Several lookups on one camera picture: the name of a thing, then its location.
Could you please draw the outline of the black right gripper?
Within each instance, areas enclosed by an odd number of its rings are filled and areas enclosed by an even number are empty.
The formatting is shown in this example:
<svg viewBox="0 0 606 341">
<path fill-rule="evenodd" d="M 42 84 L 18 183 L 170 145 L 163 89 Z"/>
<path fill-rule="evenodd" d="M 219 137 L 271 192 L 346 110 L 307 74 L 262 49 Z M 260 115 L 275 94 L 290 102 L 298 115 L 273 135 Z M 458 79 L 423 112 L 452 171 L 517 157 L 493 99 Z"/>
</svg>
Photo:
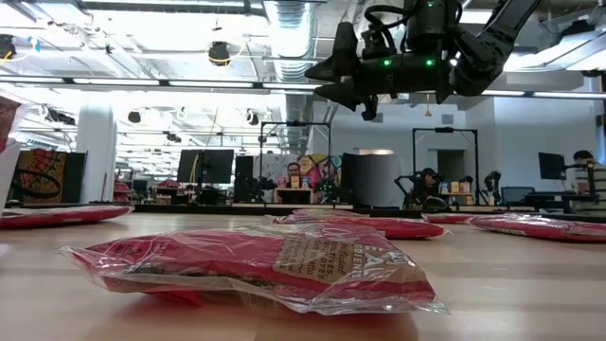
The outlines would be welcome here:
<svg viewBox="0 0 606 341">
<path fill-rule="evenodd" d="M 351 22 L 337 26 L 332 54 L 305 71 L 305 77 L 316 81 L 339 81 L 351 76 L 359 63 L 358 38 Z M 435 91 L 451 95 L 454 91 L 449 76 L 451 64 L 442 58 L 442 50 L 408 51 L 362 60 L 357 69 L 357 90 L 353 81 L 321 85 L 314 93 L 341 104 L 354 112 L 364 105 L 363 120 L 377 116 L 378 97 L 382 94 Z"/>
</svg>

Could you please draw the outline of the red popcorn bag clear wrap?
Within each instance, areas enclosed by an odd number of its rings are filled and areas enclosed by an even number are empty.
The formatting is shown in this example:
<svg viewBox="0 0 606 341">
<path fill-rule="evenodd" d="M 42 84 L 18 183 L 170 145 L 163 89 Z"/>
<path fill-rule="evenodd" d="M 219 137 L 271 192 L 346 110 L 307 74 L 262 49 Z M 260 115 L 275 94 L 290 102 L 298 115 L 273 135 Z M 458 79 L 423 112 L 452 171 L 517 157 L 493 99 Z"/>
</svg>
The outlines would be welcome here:
<svg viewBox="0 0 606 341">
<path fill-rule="evenodd" d="M 9 143 L 9 134 L 15 131 L 25 118 L 30 105 L 0 96 L 0 153 Z"/>
<path fill-rule="evenodd" d="M 447 230 L 423 220 L 370 217 L 337 209 L 298 209 L 293 213 L 271 218 L 273 224 L 341 224 L 366 225 L 380 231 L 388 240 L 416 240 L 440 237 Z"/>
<path fill-rule="evenodd" d="M 565 221 L 517 213 L 474 216 L 466 223 L 492 232 L 535 239 L 606 243 L 606 224 Z"/>
<path fill-rule="evenodd" d="M 432 224 L 465 224 L 472 214 L 466 213 L 431 213 L 422 214 L 422 219 Z"/>
<path fill-rule="evenodd" d="M 252 224 L 123 238 L 63 255 L 96 285 L 199 302 L 262 297 L 296 313 L 443 313 L 425 272 L 383 233 L 358 224 Z"/>
<path fill-rule="evenodd" d="M 95 224 L 134 210 L 133 206 L 73 206 L 52 208 L 11 208 L 0 218 L 0 230 L 61 227 L 71 224 Z"/>
</svg>

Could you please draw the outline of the dark grey partition screen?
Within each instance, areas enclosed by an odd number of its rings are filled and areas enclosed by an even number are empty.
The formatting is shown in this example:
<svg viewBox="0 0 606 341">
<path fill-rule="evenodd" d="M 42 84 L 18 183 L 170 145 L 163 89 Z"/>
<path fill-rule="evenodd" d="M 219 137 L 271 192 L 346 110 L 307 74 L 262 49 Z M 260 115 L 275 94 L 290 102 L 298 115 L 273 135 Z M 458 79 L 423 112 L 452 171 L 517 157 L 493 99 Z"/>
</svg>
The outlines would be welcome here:
<svg viewBox="0 0 606 341">
<path fill-rule="evenodd" d="M 394 180 L 401 174 L 401 161 L 394 154 L 344 153 L 340 198 L 354 206 L 401 207 L 402 194 Z"/>
</svg>

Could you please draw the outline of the small wooden table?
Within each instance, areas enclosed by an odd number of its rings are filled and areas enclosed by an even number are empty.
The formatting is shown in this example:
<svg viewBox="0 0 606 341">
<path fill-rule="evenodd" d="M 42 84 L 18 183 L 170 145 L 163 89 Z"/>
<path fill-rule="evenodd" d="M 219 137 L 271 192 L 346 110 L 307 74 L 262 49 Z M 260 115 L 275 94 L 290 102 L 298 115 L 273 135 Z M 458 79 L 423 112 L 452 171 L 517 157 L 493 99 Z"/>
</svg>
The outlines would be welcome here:
<svg viewBox="0 0 606 341">
<path fill-rule="evenodd" d="M 274 202 L 308 205 L 313 202 L 313 190 L 310 188 L 276 188 Z"/>
</svg>

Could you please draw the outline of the black tall speaker box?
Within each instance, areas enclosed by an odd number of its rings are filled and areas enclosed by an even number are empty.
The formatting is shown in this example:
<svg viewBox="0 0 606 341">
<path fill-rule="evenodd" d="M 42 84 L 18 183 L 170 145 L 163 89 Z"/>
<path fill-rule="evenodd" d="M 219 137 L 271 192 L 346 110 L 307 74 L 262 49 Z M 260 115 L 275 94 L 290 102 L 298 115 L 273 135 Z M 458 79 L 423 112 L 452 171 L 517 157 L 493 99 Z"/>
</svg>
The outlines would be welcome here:
<svg viewBox="0 0 606 341">
<path fill-rule="evenodd" d="M 251 198 L 250 180 L 253 178 L 254 157 L 237 156 L 234 181 L 234 201 L 248 202 Z"/>
</svg>

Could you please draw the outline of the black computer monitor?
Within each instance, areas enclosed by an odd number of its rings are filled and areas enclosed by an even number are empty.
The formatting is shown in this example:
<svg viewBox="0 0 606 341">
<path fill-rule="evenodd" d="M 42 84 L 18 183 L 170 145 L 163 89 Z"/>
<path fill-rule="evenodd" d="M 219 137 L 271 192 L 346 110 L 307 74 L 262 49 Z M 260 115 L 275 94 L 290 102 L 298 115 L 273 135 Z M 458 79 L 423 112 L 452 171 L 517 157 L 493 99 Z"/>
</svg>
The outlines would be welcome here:
<svg viewBox="0 0 606 341">
<path fill-rule="evenodd" d="M 229 184 L 233 150 L 182 150 L 177 171 L 180 183 Z"/>
</svg>

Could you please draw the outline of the long ceiling light strip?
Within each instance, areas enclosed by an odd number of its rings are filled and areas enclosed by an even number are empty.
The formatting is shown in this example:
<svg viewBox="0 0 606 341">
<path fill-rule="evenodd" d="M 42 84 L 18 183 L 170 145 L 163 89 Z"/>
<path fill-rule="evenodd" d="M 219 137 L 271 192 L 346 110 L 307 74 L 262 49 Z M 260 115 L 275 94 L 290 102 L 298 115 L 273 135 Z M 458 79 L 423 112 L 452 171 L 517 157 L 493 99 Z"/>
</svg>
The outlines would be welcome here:
<svg viewBox="0 0 606 341">
<path fill-rule="evenodd" d="M 0 75 L 0 83 L 36 86 L 60 86 L 107 89 L 139 89 L 151 88 L 192 88 L 192 89 L 235 89 L 235 90 L 279 90 L 279 91 L 312 91 L 320 87 L 318 83 L 296 82 L 260 82 L 260 81 L 176 81 L 148 79 L 109 79 L 109 78 L 61 78 L 37 76 Z"/>
</svg>

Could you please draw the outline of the white round pillar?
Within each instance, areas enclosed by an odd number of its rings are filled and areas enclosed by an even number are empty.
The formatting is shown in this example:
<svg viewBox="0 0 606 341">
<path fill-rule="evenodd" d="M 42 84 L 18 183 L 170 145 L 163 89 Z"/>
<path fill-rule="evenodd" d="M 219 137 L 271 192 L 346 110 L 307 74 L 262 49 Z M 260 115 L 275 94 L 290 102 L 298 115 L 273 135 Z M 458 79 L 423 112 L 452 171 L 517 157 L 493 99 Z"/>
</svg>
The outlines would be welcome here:
<svg viewBox="0 0 606 341">
<path fill-rule="evenodd" d="M 88 103 L 80 108 L 76 151 L 85 154 L 80 201 L 114 198 L 117 126 L 113 107 Z"/>
</svg>

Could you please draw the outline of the orange patterned panel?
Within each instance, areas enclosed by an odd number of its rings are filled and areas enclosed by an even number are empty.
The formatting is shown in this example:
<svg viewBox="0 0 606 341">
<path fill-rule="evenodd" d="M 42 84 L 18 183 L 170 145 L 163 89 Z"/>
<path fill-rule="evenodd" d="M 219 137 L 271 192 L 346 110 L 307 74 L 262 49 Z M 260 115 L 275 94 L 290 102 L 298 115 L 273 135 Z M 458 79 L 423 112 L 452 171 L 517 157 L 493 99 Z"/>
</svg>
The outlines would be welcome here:
<svg viewBox="0 0 606 341">
<path fill-rule="evenodd" d="M 21 151 L 9 198 L 26 204 L 77 204 L 86 158 L 86 153 Z"/>
</svg>

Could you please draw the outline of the black ceiling device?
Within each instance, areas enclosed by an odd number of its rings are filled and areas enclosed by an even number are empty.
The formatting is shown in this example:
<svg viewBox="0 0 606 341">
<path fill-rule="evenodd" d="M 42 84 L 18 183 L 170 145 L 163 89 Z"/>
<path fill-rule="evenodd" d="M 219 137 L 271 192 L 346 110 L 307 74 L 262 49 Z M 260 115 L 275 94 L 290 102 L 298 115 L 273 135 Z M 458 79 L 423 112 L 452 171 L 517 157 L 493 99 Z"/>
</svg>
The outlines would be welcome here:
<svg viewBox="0 0 606 341">
<path fill-rule="evenodd" d="M 0 34 L 0 61 L 11 60 L 17 55 L 13 39 L 10 34 Z"/>
</svg>

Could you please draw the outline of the white plastic basket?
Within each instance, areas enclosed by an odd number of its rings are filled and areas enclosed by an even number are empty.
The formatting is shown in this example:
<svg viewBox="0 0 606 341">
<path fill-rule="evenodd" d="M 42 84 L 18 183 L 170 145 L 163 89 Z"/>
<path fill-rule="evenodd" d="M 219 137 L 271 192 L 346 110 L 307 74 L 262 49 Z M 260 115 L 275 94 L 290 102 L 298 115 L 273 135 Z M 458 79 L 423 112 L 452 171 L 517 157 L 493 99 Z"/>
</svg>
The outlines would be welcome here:
<svg viewBox="0 0 606 341">
<path fill-rule="evenodd" d="M 0 218 L 2 217 L 13 173 L 20 154 L 21 144 L 10 138 L 0 153 Z"/>
</svg>

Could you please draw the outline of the silver ventilation duct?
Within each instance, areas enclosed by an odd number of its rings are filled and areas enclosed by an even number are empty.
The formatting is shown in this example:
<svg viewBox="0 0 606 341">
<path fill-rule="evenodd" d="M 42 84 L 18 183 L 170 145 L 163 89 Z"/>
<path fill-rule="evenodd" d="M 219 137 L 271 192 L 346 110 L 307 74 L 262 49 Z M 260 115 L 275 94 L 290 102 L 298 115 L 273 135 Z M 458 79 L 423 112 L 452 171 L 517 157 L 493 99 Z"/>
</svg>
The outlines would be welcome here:
<svg viewBox="0 0 606 341">
<path fill-rule="evenodd" d="M 317 4 L 304 1 L 263 1 L 270 28 L 270 46 L 276 79 L 280 82 L 307 82 L 304 73 L 311 62 L 297 62 L 312 57 Z M 283 121 L 310 121 L 307 95 L 286 94 L 282 110 Z M 307 149 L 308 128 L 284 128 L 289 153 L 303 153 Z"/>
</svg>

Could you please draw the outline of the black metal frame stand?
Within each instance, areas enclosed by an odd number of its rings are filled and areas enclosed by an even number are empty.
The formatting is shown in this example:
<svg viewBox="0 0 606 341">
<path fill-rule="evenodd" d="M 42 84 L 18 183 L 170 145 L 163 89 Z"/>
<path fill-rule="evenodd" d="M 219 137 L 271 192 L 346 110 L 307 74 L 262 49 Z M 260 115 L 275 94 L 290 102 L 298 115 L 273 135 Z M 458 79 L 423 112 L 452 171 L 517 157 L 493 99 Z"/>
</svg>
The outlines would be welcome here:
<svg viewBox="0 0 606 341">
<path fill-rule="evenodd" d="M 480 201 L 478 132 L 475 129 L 447 126 L 412 129 L 413 172 L 425 168 L 437 171 L 437 151 L 463 152 L 464 171 L 466 175 L 473 178 L 471 195 L 473 202 L 478 204 Z"/>
<path fill-rule="evenodd" d="M 306 154 L 313 154 L 306 149 L 303 153 L 270 153 L 270 149 L 265 147 L 265 143 L 270 137 L 281 137 L 285 135 L 284 128 L 288 127 L 305 127 L 308 128 L 309 136 L 312 136 L 313 127 L 320 127 L 325 130 L 327 137 L 327 147 L 321 147 L 320 153 L 328 156 L 335 155 L 332 153 L 331 146 L 331 130 L 328 123 L 311 123 L 301 121 L 286 121 L 273 122 L 263 121 L 260 123 L 259 148 L 260 154 L 255 157 L 255 171 L 258 174 L 255 177 L 263 185 L 263 193 L 268 197 L 270 203 L 274 203 L 274 194 L 276 188 L 286 188 L 288 179 L 287 167 L 290 163 L 296 162 L 297 158 Z M 323 205 L 331 202 L 330 196 L 337 188 L 334 183 L 329 180 L 322 183 L 318 188 L 311 188 L 307 178 L 301 175 L 301 188 L 310 188 L 313 190 L 312 205 Z"/>
</svg>

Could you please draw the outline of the colourful wall mural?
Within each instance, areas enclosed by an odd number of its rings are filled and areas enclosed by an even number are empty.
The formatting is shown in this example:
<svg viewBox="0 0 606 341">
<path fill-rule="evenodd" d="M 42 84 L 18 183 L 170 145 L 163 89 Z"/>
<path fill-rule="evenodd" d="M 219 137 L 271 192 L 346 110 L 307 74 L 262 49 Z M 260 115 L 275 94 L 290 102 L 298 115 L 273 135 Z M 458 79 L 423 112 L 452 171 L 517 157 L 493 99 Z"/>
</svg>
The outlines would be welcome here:
<svg viewBox="0 0 606 341">
<path fill-rule="evenodd" d="M 301 175 L 307 178 L 311 188 L 318 188 L 322 183 L 331 180 L 336 187 L 341 185 L 342 156 L 313 153 L 297 158 Z"/>
</svg>

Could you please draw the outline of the black table edge rail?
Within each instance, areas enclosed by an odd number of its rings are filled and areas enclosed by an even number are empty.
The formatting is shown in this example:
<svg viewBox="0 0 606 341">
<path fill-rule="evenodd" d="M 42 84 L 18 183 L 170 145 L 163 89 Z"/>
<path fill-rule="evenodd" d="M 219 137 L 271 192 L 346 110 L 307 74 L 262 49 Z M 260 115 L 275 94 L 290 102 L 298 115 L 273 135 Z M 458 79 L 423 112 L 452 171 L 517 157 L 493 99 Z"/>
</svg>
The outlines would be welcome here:
<svg viewBox="0 0 606 341">
<path fill-rule="evenodd" d="M 324 209 L 324 210 L 346 210 L 372 217 L 410 218 L 421 217 L 421 210 L 417 209 L 387 209 L 370 207 L 350 207 L 346 205 L 286 205 L 286 204 L 234 204 L 231 206 L 197 206 L 197 205 L 133 205 L 134 213 L 162 213 L 162 214 L 207 214 L 207 215 L 288 215 L 297 209 Z M 454 213 L 472 215 L 492 214 L 537 214 L 547 218 L 561 219 L 567 221 L 582 221 L 589 223 L 606 223 L 606 217 L 582 216 L 564 213 L 541 213 L 536 211 L 523 211 L 521 207 L 507 210 L 503 206 L 456 206 Z"/>
</svg>

